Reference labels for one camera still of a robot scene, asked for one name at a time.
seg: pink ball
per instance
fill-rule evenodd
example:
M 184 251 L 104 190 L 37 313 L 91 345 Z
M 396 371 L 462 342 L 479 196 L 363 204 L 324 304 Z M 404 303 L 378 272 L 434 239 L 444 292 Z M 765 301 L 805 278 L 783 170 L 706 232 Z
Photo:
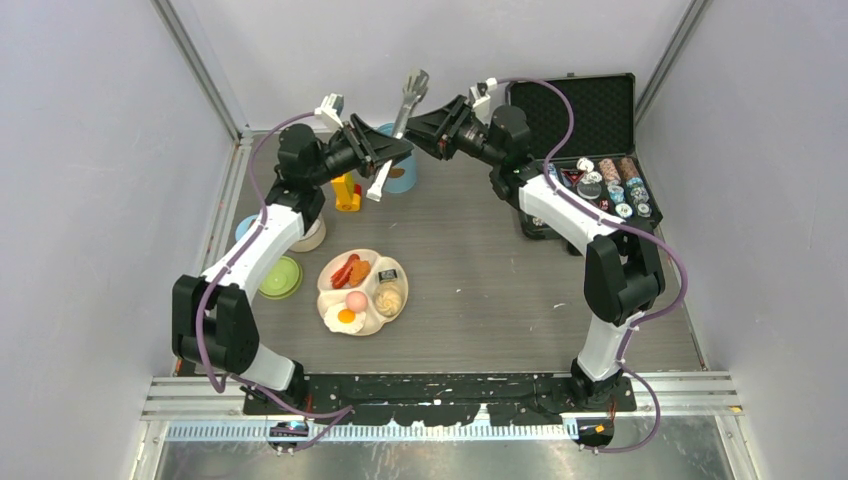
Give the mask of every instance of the pink ball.
M 364 312 L 368 308 L 368 296 L 362 292 L 350 292 L 345 297 L 345 305 L 353 310 L 353 313 Z

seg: egg yolk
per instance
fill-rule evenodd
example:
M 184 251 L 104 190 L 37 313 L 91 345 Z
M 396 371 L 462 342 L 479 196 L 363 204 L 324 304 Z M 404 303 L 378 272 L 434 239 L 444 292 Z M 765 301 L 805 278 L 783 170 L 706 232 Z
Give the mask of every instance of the egg yolk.
M 342 323 L 353 323 L 356 319 L 356 314 L 353 313 L 353 310 L 349 310 L 345 308 L 341 312 L 339 312 L 339 321 Z

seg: blue cup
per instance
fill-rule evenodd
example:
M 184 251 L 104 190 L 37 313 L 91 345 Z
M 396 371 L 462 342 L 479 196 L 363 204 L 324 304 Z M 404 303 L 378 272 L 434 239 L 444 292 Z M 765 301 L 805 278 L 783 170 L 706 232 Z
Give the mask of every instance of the blue cup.
M 234 235 L 236 237 L 236 242 L 241 240 L 241 237 L 243 237 L 244 234 L 247 233 L 247 231 L 250 229 L 250 226 L 253 225 L 253 221 L 257 218 L 259 218 L 259 215 L 251 215 L 239 222 L 238 226 L 236 227 L 236 233 Z
M 384 135 L 391 135 L 394 126 L 394 123 L 387 123 L 380 126 L 377 131 Z M 386 179 L 383 190 L 389 193 L 403 193 L 412 188 L 417 180 L 415 151 L 413 150 L 408 157 L 392 164 L 392 169 L 389 170 L 389 178 Z

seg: green lid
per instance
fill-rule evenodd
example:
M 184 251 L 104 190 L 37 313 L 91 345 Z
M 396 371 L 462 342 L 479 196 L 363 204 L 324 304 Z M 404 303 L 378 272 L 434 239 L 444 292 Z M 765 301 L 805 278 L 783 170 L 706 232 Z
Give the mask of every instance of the green lid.
M 294 293 L 303 280 L 303 270 L 290 257 L 281 257 L 259 285 L 259 293 L 270 299 L 286 298 Z

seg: white divided plate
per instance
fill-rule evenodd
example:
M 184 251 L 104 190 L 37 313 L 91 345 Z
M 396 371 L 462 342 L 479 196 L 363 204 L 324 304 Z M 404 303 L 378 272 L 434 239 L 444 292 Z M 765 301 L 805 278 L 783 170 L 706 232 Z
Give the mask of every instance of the white divided plate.
M 358 287 L 333 288 L 330 284 L 331 277 L 338 269 L 342 268 L 345 262 L 347 262 L 348 257 L 354 253 L 359 255 L 360 260 L 366 260 L 371 263 L 371 273 L 365 277 L 365 280 Z M 384 317 L 374 309 L 374 291 L 377 290 L 377 286 L 380 284 L 380 280 L 377 277 L 378 273 L 392 269 L 398 273 L 396 282 L 398 282 L 398 285 L 403 291 L 403 305 L 394 317 Z M 406 302 L 409 299 L 409 278 L 406 276 L 403 267 L 394 258 L 383 257 L 374 250 L 356 249 L 347 251 L 330 260 L 330 263 L 318 275 L 318 313 L 321 315 L 322 321 L 330 306 L 337 303 L 344 303 L 348 293 L 357 291 L 364 293 L 368 297 L 368 308 L 365 310 L 365 326 L 362 327 L 362 330 L 349 335 L 371 335 L 383 328 L 384 324 L 397 318 L 403 311 L 403 308 L 406 307 Z

